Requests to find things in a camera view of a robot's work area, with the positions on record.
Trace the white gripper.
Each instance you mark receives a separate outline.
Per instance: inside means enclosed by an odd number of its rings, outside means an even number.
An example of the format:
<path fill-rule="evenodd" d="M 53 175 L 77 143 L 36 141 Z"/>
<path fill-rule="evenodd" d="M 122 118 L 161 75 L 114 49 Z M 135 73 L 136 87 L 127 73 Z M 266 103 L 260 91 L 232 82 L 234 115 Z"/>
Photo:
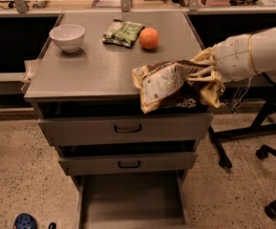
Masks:
<path fill-rule="evenodd" d="M 213 66 L 214 69 L 203 69 L 187 75 L 188 81 L 221 82 L 241 81 L 257 74 L 251 62 L 251 34 L 231 36 L 217 44 L 215 60 L 206 58 L 193 60 L 195 64 Z"/>

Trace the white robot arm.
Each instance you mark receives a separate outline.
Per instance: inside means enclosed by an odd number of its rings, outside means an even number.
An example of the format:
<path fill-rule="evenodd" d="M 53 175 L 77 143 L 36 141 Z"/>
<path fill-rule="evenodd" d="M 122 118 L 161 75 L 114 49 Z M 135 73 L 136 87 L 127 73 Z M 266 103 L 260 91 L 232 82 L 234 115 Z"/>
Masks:
<path fill-rule="evenodd" d="M 207 67 L 187 76 L 189 81 L 240 81 L 276 71 L 276 27 L 228 37 L 193 58 Z"/>

